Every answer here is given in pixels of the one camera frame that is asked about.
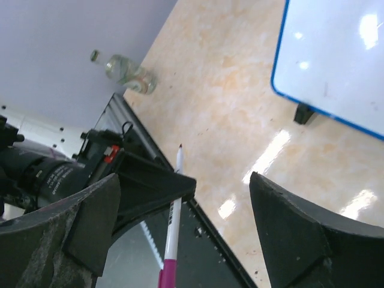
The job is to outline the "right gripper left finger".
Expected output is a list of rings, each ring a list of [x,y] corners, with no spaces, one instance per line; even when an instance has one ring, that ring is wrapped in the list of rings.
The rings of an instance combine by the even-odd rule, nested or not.
[[[111,174],[86,189],[1,223],[1,287],[95,287],[121,196]]]

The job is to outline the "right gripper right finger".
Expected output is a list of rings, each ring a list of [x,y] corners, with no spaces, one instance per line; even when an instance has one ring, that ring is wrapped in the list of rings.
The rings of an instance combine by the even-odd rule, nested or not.
[[[249,188],[272,287],[383,287],[383,228],[336,214],[256,172]]]

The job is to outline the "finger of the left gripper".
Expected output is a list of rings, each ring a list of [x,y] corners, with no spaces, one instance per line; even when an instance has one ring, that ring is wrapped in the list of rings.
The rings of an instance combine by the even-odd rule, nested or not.
[[[197,181],[167,170],[129,152],[123,152],[115,173],[119,176],[119,216],[144,216],[166,208],[178,198],[194,196]]]
[[[120,237],[122,234],[124,234],[126,231],[130,230],[135,225],[139,224],[141,221],[146,220],[147,218],[163,212],[168,209],[167,205],[160,206],[159,208],[153,209],[149,212],[144,213],[141,216],[133,217],[131,219],[128,219],[128,217],[120,217],[118,216],[118,219],[116,220],[115,226],[113,228],[113,237]]]

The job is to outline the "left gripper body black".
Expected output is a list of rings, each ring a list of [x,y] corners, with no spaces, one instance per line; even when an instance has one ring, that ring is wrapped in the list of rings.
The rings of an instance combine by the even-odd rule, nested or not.
[[[35,199],[45,207],[97,181],[108,163],[122,148],[124,135],[112,130],[89,130],[74,161],[44,157],[36,166]]]

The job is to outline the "white marker pink cap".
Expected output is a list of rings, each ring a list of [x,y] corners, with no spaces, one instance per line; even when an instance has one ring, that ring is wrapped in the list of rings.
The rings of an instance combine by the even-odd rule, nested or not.
[[[158,279],[159,288],[174,288],[176,284],[181,206],[181,198],[176,199],[170,205],[164,262]]]

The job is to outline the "blue framed whiteboard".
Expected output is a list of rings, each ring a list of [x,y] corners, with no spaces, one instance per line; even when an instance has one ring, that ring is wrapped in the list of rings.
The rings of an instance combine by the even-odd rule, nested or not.
[[[287,1],[271,88],[383,139],[383,2]]]

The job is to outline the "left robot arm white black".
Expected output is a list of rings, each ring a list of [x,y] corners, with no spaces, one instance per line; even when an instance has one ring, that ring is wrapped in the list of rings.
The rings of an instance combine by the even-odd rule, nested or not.
[[[152,157],[127,120],[119,132],[89,130],[71,160],[35,152],[18,129],[1,118],[1,203],[26,213],[75,194],[107,175],[119,178],[121,198],[113,236],[147,216],[166,210],[175,199],[194,196],[196,180],[172,171]]]

